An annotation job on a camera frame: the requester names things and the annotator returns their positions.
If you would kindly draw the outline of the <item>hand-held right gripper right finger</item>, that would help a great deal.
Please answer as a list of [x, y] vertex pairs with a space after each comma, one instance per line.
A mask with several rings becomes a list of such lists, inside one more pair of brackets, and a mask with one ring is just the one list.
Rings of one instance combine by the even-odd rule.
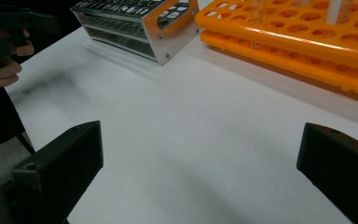
[[296, 168], [358, 224], [358, 140], [322, 125], [304, 127]]

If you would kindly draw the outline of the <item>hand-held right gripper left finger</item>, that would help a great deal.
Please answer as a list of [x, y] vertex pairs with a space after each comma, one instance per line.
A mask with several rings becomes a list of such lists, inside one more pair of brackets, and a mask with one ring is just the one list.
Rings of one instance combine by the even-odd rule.
[[101, 122], [77, 125], [11, 170], [20, 224], [64, 224], [103, 168]]

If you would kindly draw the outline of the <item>orange test tube rack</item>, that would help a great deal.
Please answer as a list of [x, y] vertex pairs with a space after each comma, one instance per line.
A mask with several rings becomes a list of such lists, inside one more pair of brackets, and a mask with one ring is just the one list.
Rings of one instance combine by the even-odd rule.
[[214, 0], [195, 22], [211, 46], [358, 93], [358, 0], [336, 25], [325, 22], [329, 0], [292, 3], [267, 0], [265, 21], [254, 25], [252, 0]]

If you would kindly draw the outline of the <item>clear test tube rack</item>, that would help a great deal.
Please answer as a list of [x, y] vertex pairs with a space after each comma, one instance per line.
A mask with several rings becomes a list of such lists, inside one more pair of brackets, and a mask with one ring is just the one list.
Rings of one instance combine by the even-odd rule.
[[198, 0], [80, 0], [71, 11], [91, 39], [160, 65], [200, 32]]

